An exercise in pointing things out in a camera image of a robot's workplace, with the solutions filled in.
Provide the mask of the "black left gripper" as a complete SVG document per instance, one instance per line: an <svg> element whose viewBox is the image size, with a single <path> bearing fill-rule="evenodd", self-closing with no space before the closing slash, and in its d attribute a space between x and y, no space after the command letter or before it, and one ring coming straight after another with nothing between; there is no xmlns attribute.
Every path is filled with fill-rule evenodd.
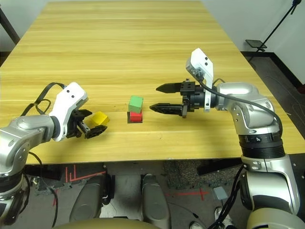
<svg viewBox="0 0 305 229"><path fill-rule="evenodd" d="M86 139L90 139L99 136L107 129L107 126L105 125L98 125L90 129L83 122L85 117L90 115L92 115L92 112L87 109L73 110L68 120L66 138L79 138L84 134Z"/></svg>

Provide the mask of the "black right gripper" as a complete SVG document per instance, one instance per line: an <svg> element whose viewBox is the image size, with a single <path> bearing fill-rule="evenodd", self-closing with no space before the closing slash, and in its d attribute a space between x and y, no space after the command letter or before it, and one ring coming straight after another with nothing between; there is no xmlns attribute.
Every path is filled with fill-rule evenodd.
<svg viewBox="0 0 305 229"><path fill-rule="evenodd" d="M165 115L179 115L186 118L188 112L204 108L205 91L195 82L185 80L182 83L165 83L156 88L156 91L171 94L180 92L182 104L157 103L149 108Z"/></svg>

